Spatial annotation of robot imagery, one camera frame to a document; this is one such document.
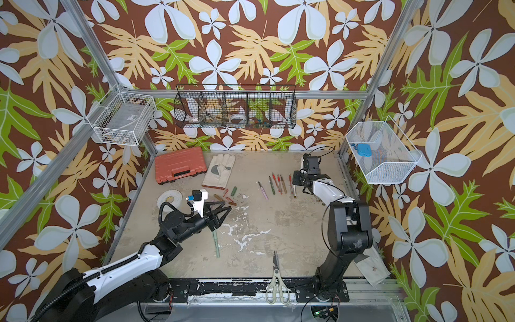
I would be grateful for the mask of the red gel pen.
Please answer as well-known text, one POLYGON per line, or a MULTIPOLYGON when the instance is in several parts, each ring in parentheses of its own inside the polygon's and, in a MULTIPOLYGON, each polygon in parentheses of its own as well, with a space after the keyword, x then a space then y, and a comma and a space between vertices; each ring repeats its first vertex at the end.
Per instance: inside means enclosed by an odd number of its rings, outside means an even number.
POLYGON ((291 174, 288 174, 288 182, 289 182, 289 187, 290 187, 290 194, 293 195, 294 194, 294 191, 293 191, 293 184, 292 184, 292 175, 291 174))

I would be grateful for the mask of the brown gold pen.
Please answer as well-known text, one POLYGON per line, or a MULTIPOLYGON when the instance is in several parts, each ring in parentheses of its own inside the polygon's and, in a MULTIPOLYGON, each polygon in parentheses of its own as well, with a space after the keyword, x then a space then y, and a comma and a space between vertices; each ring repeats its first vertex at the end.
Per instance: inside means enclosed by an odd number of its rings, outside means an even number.
POLYGON ((283 187, 283 191, 284 191, 284 194, 288 194, 288 191, 287 191, 287 188, 286 188, 286 183, 284 181, 284 178, 282 175, 280 175, 280 179, 281 179, 281 182, 282 182, 282 187, 283 187))

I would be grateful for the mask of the clear red-capped pen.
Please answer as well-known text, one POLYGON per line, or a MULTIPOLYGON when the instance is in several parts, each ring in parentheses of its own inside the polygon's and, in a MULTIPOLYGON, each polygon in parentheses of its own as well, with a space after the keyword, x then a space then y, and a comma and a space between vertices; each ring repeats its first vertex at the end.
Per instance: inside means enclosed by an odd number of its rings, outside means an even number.
POLYGON ((282 192, 282 187, 281 187, 281 184, 280 184, 281 183, 280 177, 278 175, 276 177, 277 177, 276 180, 277 180, 278 190, 279 190, 280 194, 282 195, 283 192, 282 192))

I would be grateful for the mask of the dark green pen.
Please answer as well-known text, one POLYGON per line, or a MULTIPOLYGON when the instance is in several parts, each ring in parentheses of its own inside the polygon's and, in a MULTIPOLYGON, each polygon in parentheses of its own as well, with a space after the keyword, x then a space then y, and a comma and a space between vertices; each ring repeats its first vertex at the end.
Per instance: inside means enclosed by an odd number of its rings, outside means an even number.
POLYGON ((269 183, 270 183, 270 188, 271 188, 272 194, 275 195, 276 191, 275 191, 275 188, 274 188, 274 183, 272 181, 272 177, 268 176, 268 180, 269 180, 269 183))

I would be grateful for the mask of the pink pen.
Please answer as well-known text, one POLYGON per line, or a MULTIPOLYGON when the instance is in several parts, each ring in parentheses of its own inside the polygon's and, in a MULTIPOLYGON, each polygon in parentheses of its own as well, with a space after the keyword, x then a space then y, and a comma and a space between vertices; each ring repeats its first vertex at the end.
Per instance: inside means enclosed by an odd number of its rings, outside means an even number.
POLYGON ((258 183, 258 186, 259 186, 259 188, 260 188, 260 190, 261 190, 265 200, 268 200, 268 196, 266 194, 266 191, 265 191, 264 187, 262 186, 262 184, 259 181, 257 183, 258 183))

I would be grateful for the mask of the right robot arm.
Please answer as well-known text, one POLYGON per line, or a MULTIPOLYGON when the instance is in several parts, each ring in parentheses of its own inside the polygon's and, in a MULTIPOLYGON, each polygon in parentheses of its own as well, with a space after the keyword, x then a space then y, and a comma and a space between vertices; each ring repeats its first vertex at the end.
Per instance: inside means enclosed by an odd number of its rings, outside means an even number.
POLYGON ((373 237, 368 204, 346 195, 326 175, 293 172, 292 184, 301 186, 303 193, 319 198, 326 206, 327 228, 322 228, 328 255, 315 273, 314 295, 319 301, 333 297, 348 300, 343 276, 350 264, 372 247, 373 237))

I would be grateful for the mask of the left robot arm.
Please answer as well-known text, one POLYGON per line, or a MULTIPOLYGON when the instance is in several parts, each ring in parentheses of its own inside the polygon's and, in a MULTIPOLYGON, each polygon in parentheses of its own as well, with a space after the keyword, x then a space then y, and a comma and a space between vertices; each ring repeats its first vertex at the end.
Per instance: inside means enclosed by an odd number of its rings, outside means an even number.
POLYGON ((220 228, 231 210, 225 202, 215 201, 185 214, 163 203, 159 232, 152 241, 107 266, 83 273, 73 268, 41 302, 32 321, 96 321, 128 304, 166 298, 169 279, 161 267, 179 255, 186 239, 205 228, 220 228))

